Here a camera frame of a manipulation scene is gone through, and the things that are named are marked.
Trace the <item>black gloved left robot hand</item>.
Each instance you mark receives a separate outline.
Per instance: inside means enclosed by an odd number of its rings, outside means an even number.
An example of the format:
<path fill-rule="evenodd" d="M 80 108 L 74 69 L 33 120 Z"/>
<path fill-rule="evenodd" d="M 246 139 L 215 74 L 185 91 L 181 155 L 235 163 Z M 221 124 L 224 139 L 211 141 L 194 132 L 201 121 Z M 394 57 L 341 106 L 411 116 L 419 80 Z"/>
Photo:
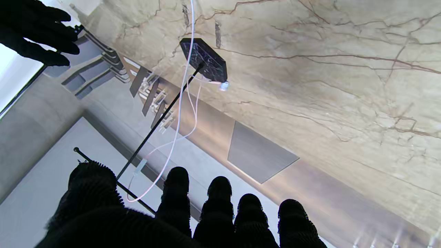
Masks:
<path fill-rule="evenodd" d="M 233 191 L 225 176 L 208 187 L 200 221 L 189 227 L 189 176 L 170 170 L 155 217 L 127 208 L 115 174 L 98 162 L 82 162 L 47 224 L 38 248 L 324 248 L 303 206 L 286 199 L 278 210 L 277 243 L 254 194 L 244 194 L 234 214 Z"/>

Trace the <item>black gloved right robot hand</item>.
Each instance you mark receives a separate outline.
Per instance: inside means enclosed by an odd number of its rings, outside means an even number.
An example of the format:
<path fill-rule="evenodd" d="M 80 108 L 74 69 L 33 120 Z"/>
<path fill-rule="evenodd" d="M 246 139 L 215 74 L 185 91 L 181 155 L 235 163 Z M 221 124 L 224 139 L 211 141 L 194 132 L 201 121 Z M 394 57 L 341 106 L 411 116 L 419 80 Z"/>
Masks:
<path fill-rule="evenodd" d="M 47 66 L 69 66 L 63 53 L 77 55 L 78 35 L 64 25 L 71 16 L 39 0 L 2 0 L 0 42 L 24 58 Z"/>

